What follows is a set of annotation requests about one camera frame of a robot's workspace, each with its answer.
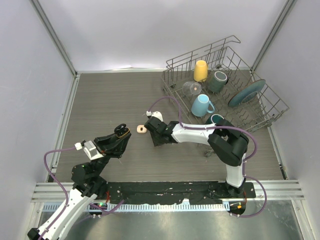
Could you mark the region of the beige earbud charging case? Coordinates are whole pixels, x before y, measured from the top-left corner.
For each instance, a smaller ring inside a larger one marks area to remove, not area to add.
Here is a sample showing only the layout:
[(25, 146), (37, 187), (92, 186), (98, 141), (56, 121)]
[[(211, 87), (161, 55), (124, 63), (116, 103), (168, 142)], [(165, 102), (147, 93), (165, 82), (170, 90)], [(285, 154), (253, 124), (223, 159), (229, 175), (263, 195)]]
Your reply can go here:
[(144, 125), (138, 125), (136, 128), (138, 134), (145, 134), (148, 130)]

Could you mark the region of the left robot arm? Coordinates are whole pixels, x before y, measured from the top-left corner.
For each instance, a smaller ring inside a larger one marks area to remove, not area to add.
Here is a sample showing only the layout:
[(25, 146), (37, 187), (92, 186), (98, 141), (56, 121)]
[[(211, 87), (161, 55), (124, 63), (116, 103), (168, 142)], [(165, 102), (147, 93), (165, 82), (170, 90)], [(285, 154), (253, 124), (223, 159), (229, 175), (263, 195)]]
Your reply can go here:
[(88, 162), (72, 168), (72, 189), (67, 191), (59, 183), (65, 199), (55, 213), (39, 228), (27, 233), (30, 240), (63, 240), (81, 213), (95, 199), (102, 199), (108, 192), (107, 181), (100, 176), (111, 158), (121, 158), (126, 150), (131, 132), (124, 124), (107, 136), (93, 141), (77, 142), (73, 150), (83, 150)]

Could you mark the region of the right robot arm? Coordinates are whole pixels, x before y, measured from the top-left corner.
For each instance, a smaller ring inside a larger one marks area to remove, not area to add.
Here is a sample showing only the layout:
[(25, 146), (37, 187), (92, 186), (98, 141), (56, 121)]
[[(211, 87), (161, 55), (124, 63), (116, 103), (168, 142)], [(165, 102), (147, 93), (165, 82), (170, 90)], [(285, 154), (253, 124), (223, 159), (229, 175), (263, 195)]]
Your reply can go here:
[(153, 144), (196, 143), (210, 146), (226, 166), (226, 193), (233, 198), (244, 192), (243, 160), (249, 139), (229, 121), (221, 119), (217, 124), (186, 124), (171, 121), (166, 124), (150, 116), (144, 127), (149, 131)]

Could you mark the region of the black earbud charging case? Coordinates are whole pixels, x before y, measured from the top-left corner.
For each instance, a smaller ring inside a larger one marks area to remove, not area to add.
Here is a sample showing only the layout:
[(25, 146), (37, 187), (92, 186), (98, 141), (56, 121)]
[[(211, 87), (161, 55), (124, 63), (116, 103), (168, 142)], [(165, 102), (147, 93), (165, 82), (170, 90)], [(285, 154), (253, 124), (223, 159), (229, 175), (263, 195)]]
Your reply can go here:
[(130, 132), (130, 129), (127, 127), (125, 123), (121, 123), (114, 129), (114, 134), (118, 138), (122, 138)]

